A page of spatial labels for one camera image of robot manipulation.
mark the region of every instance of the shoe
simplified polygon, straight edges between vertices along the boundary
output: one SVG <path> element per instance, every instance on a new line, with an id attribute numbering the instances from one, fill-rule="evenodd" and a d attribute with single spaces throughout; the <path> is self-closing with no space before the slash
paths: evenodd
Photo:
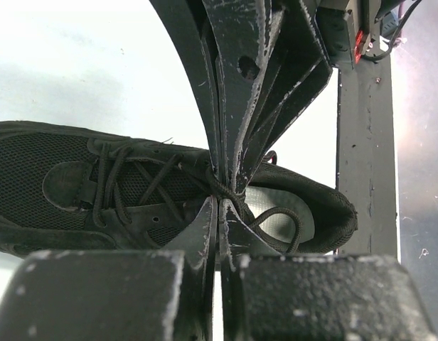
<path id="1" fill-rule="evenodd" d="M 205 172 L 210 156 L 69 126 L 0 122 L 0 251 L 164 246 L 208 196 L 179 170 L 181 160 Z"/>
<path id="2" fill-rule="evenodd" d="M 264 161 L 270 159 L 275 163 L 275 153 Z M 342 194 L 272 163 L 263 162 L 237 196 L 215 179 L 204 149 L 0 122 L 0 251 L 25 257 L 39 249 L 161 248 L 211 194 L 230 198 L 282 253 L 328 252 L 356 229 Z M 281 202 L 286 207 L 274 207 Z M 289 219 L 281 223 L 278 213 Z"/>

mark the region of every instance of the black cable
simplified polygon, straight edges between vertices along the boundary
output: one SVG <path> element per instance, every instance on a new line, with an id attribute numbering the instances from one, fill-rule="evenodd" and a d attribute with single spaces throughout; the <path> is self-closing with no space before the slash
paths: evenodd
<path id="1" fill-rule="evenodd" d="M 411 5 L 411 7 L 405 12 L 404 16 L 402 17 L 402 20 L 399 22 L 399 25 L 396 28 L 396 31 L 391 36 L 390 42 L 388 43 L 388 50 L 386 50 L 384 53 L 379 55 L 363 55 L 362 59 L 369 60 L 371 62 L 377 62 L 379 60 L 382 60 L 383 58 L 389 56 L 395 47 L 395 42 L 399 38 L 399 33 L 402 31 L 402 28 L 404 27 L 405 23 L 407 23 L 407 20 L 409 20 L 410 15 L 413 13 L 413 11 L 417 8 L 417 6 L 420 4 L 422 0 L 416 0 L 416 2 Z"/>

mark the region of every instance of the gray insole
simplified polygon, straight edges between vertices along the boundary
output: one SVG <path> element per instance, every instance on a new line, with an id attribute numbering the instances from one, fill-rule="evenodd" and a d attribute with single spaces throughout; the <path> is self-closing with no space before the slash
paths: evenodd
<path id="1" fill-rule="evenodd" d="M 246 188 L 246 201 L 255 217 L 273 207 L 285 207 L 294 211 L 301 223 L 301 243 L 314 238 L 314 218 L 308 205 L 297 195 L 285 190 L 273 190 L 249 186 Z M 295 234 L 295 223 L 283 214 L 273 215 L 260 224 L 260 227 L 271 237 L 290 243 Z"/>

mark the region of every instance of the mesh upper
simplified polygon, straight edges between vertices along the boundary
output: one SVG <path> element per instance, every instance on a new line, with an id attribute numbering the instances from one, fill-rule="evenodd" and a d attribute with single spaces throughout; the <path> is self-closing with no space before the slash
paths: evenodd
<path id="1" fill-rule="evenodd" d="M 51 205 L 42 182 L 58 163 L 91 160 L 86 143 L 84 137 L 40 133 L 1 140 L 0 215 L 24 227 L 82 229 L 87 213 Z"/>
<path id="2" fill-rule="evenodd" d="M 12 136 L 0 141 L 0 215 L 22 227 L 43 229 L 83 229 L 86 211 L 65 212 L 51 205 L 44 197 L 42 183 L 47 172 L 56 164 L 71 161 L 95 163 L 91 180 L 97 180 L 98 157 L 87 149 L 87 138 L 35 133 Z M 119 172 L 118 184 L 124 206 L 137 205 L 149 183 L 132 165 L 125 162 Z M 152 177 L 161 165 L 142 163 Z M 161 185 L 171 199 L 184 201 L 201 194 L 181 171 L 173 169 Z M 154 191 L 146 205 L 164 203 Z M 90 204 L 81 204 L 90 209 Z M 160 245 L 172 240 L 180 230 L 159 227 L 149 231 Z"/>

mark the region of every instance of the shoelace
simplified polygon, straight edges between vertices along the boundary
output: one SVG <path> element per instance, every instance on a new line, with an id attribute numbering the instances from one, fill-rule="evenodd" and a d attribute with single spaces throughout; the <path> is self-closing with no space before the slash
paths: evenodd
<path id="1" fill-rule="evenodd" d="M 112 198 L 114 200 L 114 208 L 117 212 L 118 218 L 122 223 L 121 230 L 129 241 L 132 241 L 132 235 L 126 230 L 125 225 L 131 224 L 132 220 L 127 212 L 126 207 L 122 202 L 122 197 L 119 189 L 119 185 L 117 183 L 117 177 L 121 167 L 126 161 L 126 157 L 132 152 L 132 147 L 124 147 L 121 149 L 114 161 L 114 164 L 108 174 L 107 172 L 107 164 L 108 164 L 108 155 L 110 152 L 110 145 L 104 144 L 102 147 L 102 151 L 99 157 L 99 175 L 97 179 L 97 192 L 96 198 L 92 209 L 92 218 L 94 223 L 98 227 L 105 227 L 105 223 L 101 217 L 101 210 L 107 209 L 111 207 Z M 135 161 L 133 165 L 137 168 L 137 170 L 141 173 L 141 175 L 149 182 L 148 188 L 142 193 L 141 198 L 138 202 L 138 206 L 142 206 L 146 203 L 146 201 L 150 198 L 151 194 L 157 190 L 161 197 L 164 199 L 167 207 L 172 211 L 174 217 L 178 221 L 183 221 L 183 215 L 179 211 L 176 206 L 176 203 L 170 198 L 169 194 L 165 191 L 165 189 L 161 186 L 161 181 L 169 174 L 173 167 L 178 166 L 179 169 L 185 172 L 185 174 L 191 179 L 193 183 L 195 183 L 205 194 L 215 195 L 218 198 L 227 198 L 232 201 L 235 209 L 237 210 L 240 218 L 247 224 L 247 226 L 260 236 L 266 243 L 268 243 L 271 247 L 276 249 L 281 253 L 293 254 L 297 251 L 299 246 L 299 241 L 302 233 L 302 224 L 297 214 L 292 210 L 285 207 L 273 207 L 266 211 L 264 211 L 257 218 L 254 217 L 253 213 L 250 211 L 249 206 L 245 203 L 245 196 L 239 196 L 234 193 L 232 190 L 227 188 L 227 186 L 223 185 L 214 175 L 213 169 L 211 166 L 208 167 L 205 174 L 197 171 L 195 168 L 190 167 L 189 165 L 182 164 L 183 156 L 176 154 L 173 155 L 169 161 L 165 163 L 165 165 L 161 168 L 161 170 L 157 173 L 157 175 L 153 178 L 148 171 L 146 171 L 145 167 L 142 163 Z M 263 158 L 262 162 L 271 161 L 273 164 L 277 163 L 277 154 L 274 151 L 270 151 Z M 275 239 L 269 236 L 266 232 L 262 230 L 260 224 L 262 224 L 266 219 L 270 218 L 273 215 L 284 214 L 289 216 L 295 223 L 295 234 L 287 246 L 287 243 L 281 242 L 278 239 Z"/>
<path id="2" fill-rule="evenodd" d="M 106 178 L 108 155 L 110 152 L 110 145 L 104 144 L 99 157 L 99 176 L 97 179 L 97 192 L 92 209 L 92 218 L 96 226 L 105 227 L 105 223 L 102 220 L 100 211 L 102 209 L 110 208 L 112 204 L 112 196 L 114 199 L 115 209 L 119 220 L 123 225 L 131 224 L 132 221 L 127 213 L 126 207 L 122 203 L 120 189 L 117 183 L 117 176 L 119 170 L 126 161 L 126 157 L 132 152 L 132 147 L 125 147 L 119 151 L 117 158 Z M 157 190 L 164 199 L 167 207 L 172 211 L 174 217 L 178 221 L 183 221 L 182 214 L 177 208 L 175 202 L 170 198 L 169 194 L 161 186 L 161 181 L 169 174 L 170 170 L 176 166 L 176 164 L 183 158 L 182 155 L 173 155 L 169 161 L 162 167 L 159 173 L 153 178 L 145 167 L 138 161 L 133 162 L 133 165 L 141 173 L 141 175 L 149 182 L 149 186 L 138 202 L 138 206 L 142 206 L 148 201 L 151 194 Z"/>
<path id="3" fill-rule="evenodd" d="M 267 155 L 265 155 L 265 157 L 262 159 L 263 163 L 269 161 L 271 161 L 274 165 L 277 164 L 277 154 L 275 151 L 269 151 Z M 237 195 L 227 186 L 223 185 L 215 177 L 213 169 L 211 167 L 208 167 L 204 176 L 196 171 L 194 168 L 183 165 L 182 163 L 180 163 L 178 167 L 181 170 L 185 171 L 188 175 L 190 175 L 191 180 L 194 182 L 198 182 L 196 180 L 197 178 L 201 179 L 204 177 L 213 192 L 212 194 L 214 194 L 219 199 L 229 199 L 237 210 L 238 216 L 241 218 L 241 220 L 273 249 L 283 254 L 294 254 L 297 252 L 301 240 L 301 234 L 303 232 L 303 225 L 298 215 L 294 211 L 285 207 L 273 207 L 264 211 L 261 215 L 255 218 L 249 206 L 245 203 L 245 194 L 242 196 Z M 295 233 L 290 243 L 282 242 L 278 239 L 271 237 L 260 227 L 260 225 L 265 220 L 272 217 L 273 215 L 278 214 L 287 215 L 293 220 L 295 224 Z"/>

